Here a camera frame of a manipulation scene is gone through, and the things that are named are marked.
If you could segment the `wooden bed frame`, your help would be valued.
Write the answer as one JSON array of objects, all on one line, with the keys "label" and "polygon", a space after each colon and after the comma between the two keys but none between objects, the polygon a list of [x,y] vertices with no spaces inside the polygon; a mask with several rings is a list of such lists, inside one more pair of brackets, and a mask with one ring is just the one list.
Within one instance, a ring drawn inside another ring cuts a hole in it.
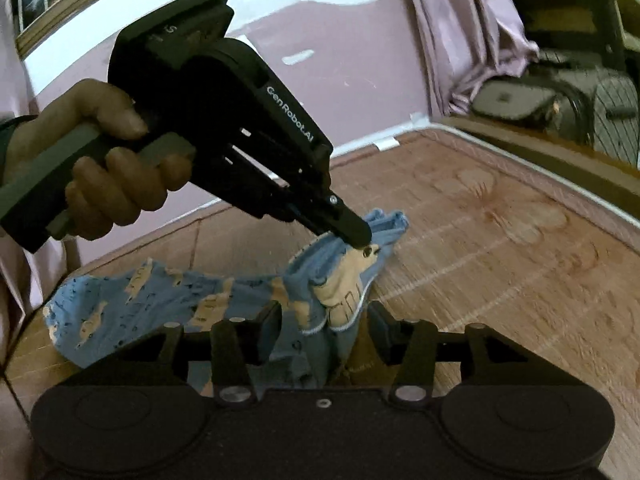
[{"label": "wooden bed frame", "polygon": [[439,125],[469,133],[547,169],[639,219],[639,170],[626,162],[539,131],[475,116],[445,117]]}]

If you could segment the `white paper tag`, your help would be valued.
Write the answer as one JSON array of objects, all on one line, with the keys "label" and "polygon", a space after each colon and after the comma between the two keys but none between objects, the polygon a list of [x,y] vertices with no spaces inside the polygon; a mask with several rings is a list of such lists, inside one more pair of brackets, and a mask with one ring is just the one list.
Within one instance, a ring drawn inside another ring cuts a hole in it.
[{"label": "white paper tag", "polygon": [[375,141],[373,145],[380,152],[385,152],[388,150],[392,150],[393,148],[397,148],[400,145],[400,143],[394,136],[389,136],[388,138]]}]

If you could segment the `grey quilted handbag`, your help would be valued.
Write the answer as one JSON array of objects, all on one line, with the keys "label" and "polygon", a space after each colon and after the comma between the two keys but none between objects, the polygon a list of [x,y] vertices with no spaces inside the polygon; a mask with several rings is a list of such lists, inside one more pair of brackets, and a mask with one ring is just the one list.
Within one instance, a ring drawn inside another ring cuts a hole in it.
[{"label": "grey quilted handbag", "polygon": [[639,100],[632,79],[597,55],[542,50],[519,77],[483,84],[471,112],[592,148],[636,166]]}]

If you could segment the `blue patterned child pants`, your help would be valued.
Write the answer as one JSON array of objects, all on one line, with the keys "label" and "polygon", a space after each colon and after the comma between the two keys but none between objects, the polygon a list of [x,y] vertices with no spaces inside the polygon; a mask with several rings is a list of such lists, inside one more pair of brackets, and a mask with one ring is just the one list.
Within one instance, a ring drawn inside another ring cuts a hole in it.
[{"label": "blue patterned child pants", "polygon": [[55,349],[86,368],[166,323],[208,332],[224,318],[249,320],[277,301],[280,336],[266,364],[252,367],[250,376],[258,391],[320,388],[352,353],[371,284],[409,227],[399,210],[373,209],[365,219],[372,231],[365,248],[326,233],[282,272],[247,278],[215,278],[149,259],[114,278],[73,278],[42,316]]}]

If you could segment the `pink curtain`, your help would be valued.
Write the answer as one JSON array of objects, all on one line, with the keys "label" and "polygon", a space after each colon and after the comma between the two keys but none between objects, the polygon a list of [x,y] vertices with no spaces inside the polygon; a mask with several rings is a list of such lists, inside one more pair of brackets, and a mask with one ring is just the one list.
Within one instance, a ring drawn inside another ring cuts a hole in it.
[{"label": "pink curtain", "polygon": [[469,113],[495,76],[522,76],[538,47],[513,0],[411,0],[426,70],[431,118]]}]

